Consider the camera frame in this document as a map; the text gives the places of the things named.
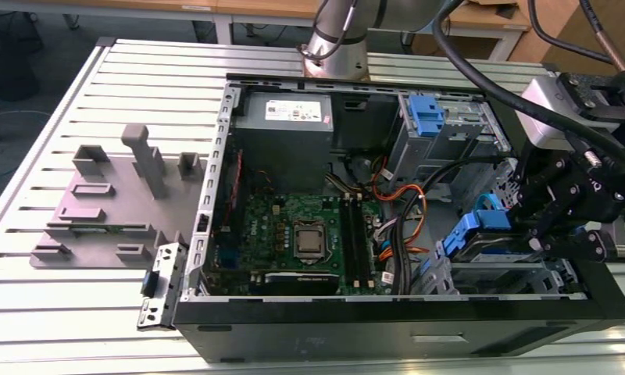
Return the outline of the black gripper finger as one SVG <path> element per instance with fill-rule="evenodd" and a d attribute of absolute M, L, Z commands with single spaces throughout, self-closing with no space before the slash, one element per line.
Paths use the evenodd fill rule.
<path fill-rule="evenodd" d="M 597 230 L 577 228 L 565 235 L 530 236 L 528 246 L 546 258 L 625 262 L 625 220 L 618 217 Z"/>
<path fill-rule="evenodd" d="M 508 211 L 513 222 L 578 222 L 580 182 L 572 152 L 524 149 L 513 180 L 517 203 Z"/>

